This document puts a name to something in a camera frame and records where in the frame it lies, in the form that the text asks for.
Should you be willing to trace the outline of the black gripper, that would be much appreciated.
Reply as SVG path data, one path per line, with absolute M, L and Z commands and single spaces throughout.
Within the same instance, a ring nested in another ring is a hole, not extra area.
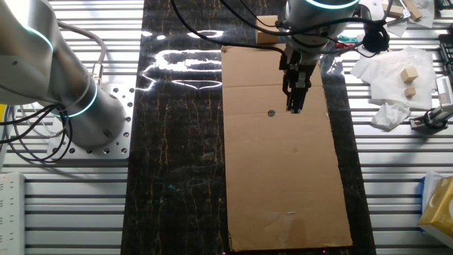
M 298 112 L 300 113 L 304 107 L 304 102 L 306 99 L 306 94 L 311 88 L 310 77 L 314 72 L 316 65 L 318 64 L 320 55 L 298 51 L 293 47 L 286 47 L 284 49 L 284 55 L 280 58 L 279 70 L 288 71 L 295 70 L 298 71 L 299 80 L 297 83 L 298 89 Z M 294 99 L 292 95 L 292 89 L 295 86 L 294 75 L 293 74 L 284 74 L 283 76 L 283 85 L 282 90 L 287 97 L 287 111 L 296 112 L 297 109 L 294 105 Z

